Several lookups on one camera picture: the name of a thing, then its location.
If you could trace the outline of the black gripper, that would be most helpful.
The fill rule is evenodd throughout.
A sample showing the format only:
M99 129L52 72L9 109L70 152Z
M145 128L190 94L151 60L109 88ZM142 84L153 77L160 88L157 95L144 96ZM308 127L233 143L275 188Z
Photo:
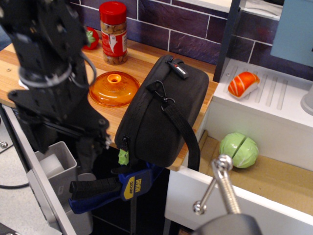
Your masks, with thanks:
M20 80L28 90L8 95L18 110L18 121L30 144L45 153L58 133L78 140L76 151L83 173L110 145L108 121L88 101L89 84L84 61L55 61L42 68L21 63Z

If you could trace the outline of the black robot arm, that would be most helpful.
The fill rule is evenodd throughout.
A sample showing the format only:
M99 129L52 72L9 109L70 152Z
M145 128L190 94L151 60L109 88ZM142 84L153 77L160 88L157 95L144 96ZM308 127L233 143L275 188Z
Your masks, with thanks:
M90 82L82 52L87 44L78 14L64 0L3 0L0 24L16 51L26 90L8 95L31 145L41 153L59 133L76 139L83 173L110 145L108 121L88 101Z

